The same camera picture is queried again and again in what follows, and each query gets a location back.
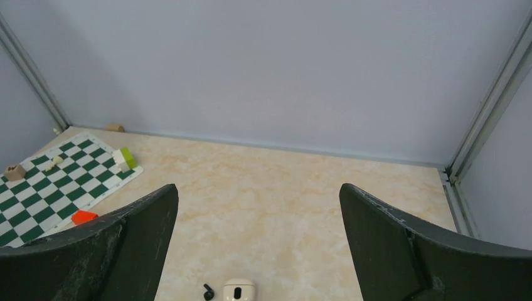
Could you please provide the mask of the white earbud charging case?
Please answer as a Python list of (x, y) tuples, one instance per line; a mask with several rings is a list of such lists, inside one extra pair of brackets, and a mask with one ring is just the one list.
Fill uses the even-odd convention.
[(229, 279), (223, 286), (224, 301), (255, 301), (257, 288), (253, 281), (244, 278)]

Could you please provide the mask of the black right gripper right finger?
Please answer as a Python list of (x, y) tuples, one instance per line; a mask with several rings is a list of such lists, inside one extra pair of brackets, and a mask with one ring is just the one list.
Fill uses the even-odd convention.
[(531, 252), (447, 230), (345, 183), (339, 202), (364, 300), (530, 300)]

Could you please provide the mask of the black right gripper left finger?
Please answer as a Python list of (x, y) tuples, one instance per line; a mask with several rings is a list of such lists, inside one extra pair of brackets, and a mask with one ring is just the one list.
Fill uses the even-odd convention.
[(68, 230), (1, 248), (2, 300), (154, 300), (178, 214), (167, 184)]

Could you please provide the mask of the black earbud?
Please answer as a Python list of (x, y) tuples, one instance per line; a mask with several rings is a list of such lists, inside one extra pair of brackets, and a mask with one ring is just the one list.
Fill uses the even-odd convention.
[(204, 283), (203, 287), (205, 288), (205, 292), (203, 294), (204, 300), (205, 301), (210, 301), (210, 300), (214, 299), (215, 291), (207, 283)]

